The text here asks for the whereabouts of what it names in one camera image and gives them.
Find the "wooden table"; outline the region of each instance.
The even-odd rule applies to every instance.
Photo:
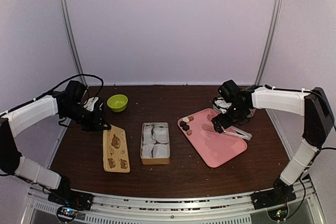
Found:
[[[265,110],[258,110],[242,130],[253,135],[248,149],[219,168],[209,168],[177,127],[177,120],[211,108],[216,86],[126,86],[104,87],[105,101],[114,94],[129,98],[128,108],[113,113],[108,121],[125,129],[131,172],[103,170],[102,133],[69,128],[51,169],[68,176],[73,189],[101,194],[192,198],[244,193],[272,187],[288,163],[288,156]],[[90,88],[94,95],[97,88]],[[142,165],[141,129],[144,122],[168,122],[171,140],[169,165]]]

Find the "black mounting base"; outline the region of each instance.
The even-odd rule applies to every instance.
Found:
[[[78,207],[80,209],[90,211],[91,205],[92,205],[92,199],[93,199],[92,194],[87,194],[87,193],[82,193],[80,191],[71,190],[71,198],[73,199],[73,201],[71,202],[71,204],[69,204],[68,201],[60,199],[55,194],[49,194],[48,196],[49,201],[57,203],[59,205],[69,206],[70,208],[74,209],[74,206],[77,205],[77,202],[78,202],[78,205],[79,205]]]
[[[272,206],[284,204],[286,201],[293,201],[296,199],[296,195],[293,190],[291,190],[286,194],[286,198],[279,199],[279,197],[276,197],[274,189],[271,189],[267,191],[253,193],[251,195],[251,199],[254,209],[257,210],[261,208],[269,208]]]

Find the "white wall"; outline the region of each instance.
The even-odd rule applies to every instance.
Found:
[[[323,87],[336,114],[336,1],[283,0],[263,84],[283,88]],[[276,112],[295,152],[303,133],[303,118]],[[332,132],[325,146],[336,146]],[[311,168],[328,223],[335,223],[336,152],[324,151]]]
[[[68,0],[84,72],[107,84],[255,81],[274,0]],[[87,80],[98,84],[96,80]]]
[[[10,109],[75,74],[59,0],[0,0],[0,111]],[[19,151],[46,165],[60,133],[46,119],[17,137]],[[0,223],[18,223],[28,185],[0,178]]]

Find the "pink tray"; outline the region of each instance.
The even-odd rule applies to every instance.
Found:
[[[247,149],[247,144],[242,138],[218,134],[213,130],[211,118],[217,114],[213,109],[205,109],[189,115],[194,117],[194,120],[188,123],[192,130],[190,136],[180,127],[182,119],[177,122],[204,162],[212,168],[223,165]]]

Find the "vertical metal post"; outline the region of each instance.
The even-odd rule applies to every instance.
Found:
[[[260,67],[259,67],[259,71],[258,71],[258,75],[255,81],[255,85],[259,85],[262,79],[262,76],[264,74],[265,68],[266,68],[266,64],[267,64],[267,60],[271,51],[271,47],[272,47],[272,43],[274,40],[274,36],[275,36],[275,29],[278,23],[278,19],[279,19],[279,14],[280,14],[280,10],[281,10],[281,6],[282,6],[282,0],[274,0],[274,5],[273,5],[273,12],[272,12],[272,17],[271,17],[271,23],[269,26],[269,30],[268,30],[268,35],[267,35],[267,39],[266,39],[266,44],[265,44],[265,48],[264,48],[264,53],[263,53],[263,57],[260,63]]]
[[[68,38],[71,54],[72,54],[72,57],[73,57],[73,60],[74,60],[73,62],[75,64],[77,73],[83,73],[83,69],[82,69],[82,66],[80,64],[80,60],[79,60],[79,57],[78,57],[78,52],[77,52],[77,48],[76,48],[74,34],[72,32],[72,27],[71,27],[71,23],[70,23],[67,0],[60,0],[60,3],[61,3],[61,10],[62,10],[62,14],[63,14],[65,29],[66,29],[66,33],[67,33],[67,38]],[[86,80],[85,80],[84,76],[80,77],[80,81],[84,85],[87,86],[87,83],[86,83]]]

